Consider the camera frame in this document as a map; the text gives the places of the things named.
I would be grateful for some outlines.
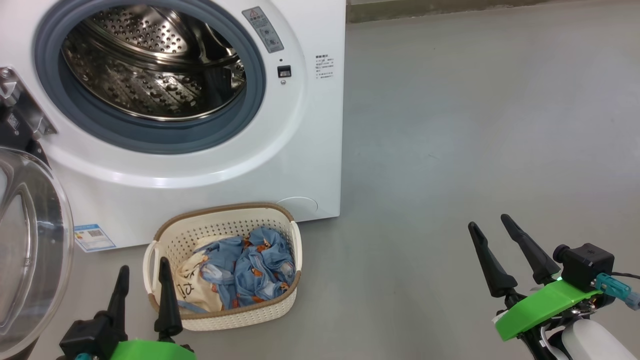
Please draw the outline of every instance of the green plastic bracket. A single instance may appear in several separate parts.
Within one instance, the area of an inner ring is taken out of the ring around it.
[[[111,360],[196,360],[196,355],[174,343],[131,340],[119,343]]]
[[[503,341],[511,340],[578,302],[601,293],[583,293],[564,280],[558,280],[515,304],[495,323],[495,328]]]

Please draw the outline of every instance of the gray rubber seal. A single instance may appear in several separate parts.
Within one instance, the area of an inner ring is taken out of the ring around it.
[[[171,8],[214,28],[236,50],[244,65],[246,86],[226,107],[209,117],[159,122],[127,115],[94,97],[71,73],[60,47],[71,29],[122,0],[62,0],[49,10],[36,32],[34,59],[40,82],[51,101],[87,133],[115,146],[152,154],[183,154],[219,145],[244,129],[260,108],[266,87],[260,52],[243,26],[211,0],[142,0]]]

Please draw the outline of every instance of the open round door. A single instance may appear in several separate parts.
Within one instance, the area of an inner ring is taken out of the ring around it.
[[[0,147],[0,359],[29,348],[51,320],[73,244],[71,210],[50,168]]]

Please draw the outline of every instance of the qr code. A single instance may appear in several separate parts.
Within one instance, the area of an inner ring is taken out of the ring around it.
[[[102,231],[100,231],[100,230],[87,230],[87,233],[89,233],[89,235],[91,235],[94,238],[96,238],[98,236],[104,236]]]

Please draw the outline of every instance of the blue clothing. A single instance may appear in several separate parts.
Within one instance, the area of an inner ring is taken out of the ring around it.
[[[196,249],[202,253],[200,277],[216,285],[224,309],[275,299],[293,283],[296,271],[287,240],[266,227]],[[193,304],[180,306],[201,313]]]

